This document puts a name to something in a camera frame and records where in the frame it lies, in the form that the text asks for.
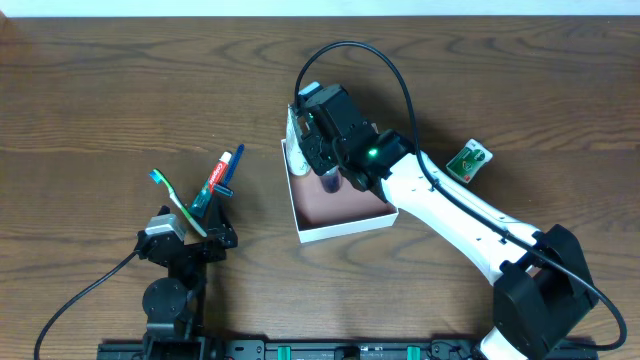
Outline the blue foaming soap pump bottle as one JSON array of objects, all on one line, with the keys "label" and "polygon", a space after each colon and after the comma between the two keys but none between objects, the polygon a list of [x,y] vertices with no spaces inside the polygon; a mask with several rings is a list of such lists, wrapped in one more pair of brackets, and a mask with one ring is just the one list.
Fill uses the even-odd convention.
[{"label": "blue foaming soap pump bottle", "polygon": [[342,176],[338,166],[327,171],[324,175],[320,176],[319,179],[322,188],[329,194],[338,192],[342,186]]}]

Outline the red Colgate toothpaste tube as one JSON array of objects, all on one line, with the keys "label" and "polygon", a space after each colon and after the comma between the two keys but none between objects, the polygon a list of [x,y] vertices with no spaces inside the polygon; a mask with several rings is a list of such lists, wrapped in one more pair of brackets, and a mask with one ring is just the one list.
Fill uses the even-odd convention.
[{"label": "red Colgate toothpaste tube", "polygon": [[222,182],[225,179],[226,172],[229,169],[230,162],[232,159],[231,152],[224,152],[222,156],[219,158],[217,164],[212,170],[211,174],[205,181],[203,187],[200,192],[196,196],[196,198],[191,203],[188,211],[192,216],[203,218],[205,212],[208,208],[208,205],[213,198],[213,195],[216,191],[220,192],[223,196],[232,197],[234,192],[229,189],[226,185],[223,185]]}]

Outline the white box with pink interior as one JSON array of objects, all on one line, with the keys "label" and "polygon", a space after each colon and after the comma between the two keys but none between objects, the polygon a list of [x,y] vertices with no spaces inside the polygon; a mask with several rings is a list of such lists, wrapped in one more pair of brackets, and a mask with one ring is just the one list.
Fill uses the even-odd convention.
[{"label": "white box with pink interior", "polygon": [[286,140],[281,140],[285,174],[293,218],[301,244],[323,241],[392,226],[399,211],[370,192],[359,192],[342,179],[335,193],[322,187],[320,178],[310,171],[295,176],[288,170]]}]

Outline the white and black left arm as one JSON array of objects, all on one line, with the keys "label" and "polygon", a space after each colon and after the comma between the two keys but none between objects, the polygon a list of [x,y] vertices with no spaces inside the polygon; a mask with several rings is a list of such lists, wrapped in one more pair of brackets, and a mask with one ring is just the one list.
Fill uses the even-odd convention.
[{"label": "white and black left arm", "polygon": [[225,357],[224,341],[204,334],[207,265],[225,260],[226,251],[238,245],[238,237],[218,197],[211,200],[199,224],[205,228],[204,239],[187,244],[186,228],[163,206],[138,232],[136,255],[168,271],[143,295],[147,324],[140,359]]}]

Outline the green Dettol soap box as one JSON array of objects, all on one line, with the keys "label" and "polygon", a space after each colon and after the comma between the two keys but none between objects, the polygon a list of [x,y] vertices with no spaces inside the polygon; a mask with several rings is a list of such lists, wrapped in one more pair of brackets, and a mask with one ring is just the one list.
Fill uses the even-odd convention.
[{"label": "green Dettol soap box", "polygon": [[454,179],[468,184],[492,158],[493,154],[480,142],[469,139],[458,154],[446,164],[446,170]]}]

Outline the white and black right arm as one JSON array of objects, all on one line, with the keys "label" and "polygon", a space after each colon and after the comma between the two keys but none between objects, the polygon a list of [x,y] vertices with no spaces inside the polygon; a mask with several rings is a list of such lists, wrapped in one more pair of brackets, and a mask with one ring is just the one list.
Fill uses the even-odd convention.
[{"label": "white and black right arm", "polygon": [[578,239],[555,225],[546,232],[512,218],[453,181],[393,130],[377,132],[340,85],[299,91],[299,147],[317,175],[338,170],[420,219],[462,252],[494,291],[486,359],[544,359],[598,302]]}]

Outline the white Pantene bamboo tube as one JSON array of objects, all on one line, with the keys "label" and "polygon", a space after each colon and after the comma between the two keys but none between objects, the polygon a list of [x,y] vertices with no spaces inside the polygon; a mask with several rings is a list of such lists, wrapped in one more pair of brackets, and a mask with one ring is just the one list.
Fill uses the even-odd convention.
[{"label": "white Pantene bamboo tube", "polygon": [[295,132],[294,121],[296,120],[293,107],[288,106],[288,116],[286,124],[285,154],[289,172],[294,176],[303,177],[310,171],[311,167],[307,163],[299,146]]}]

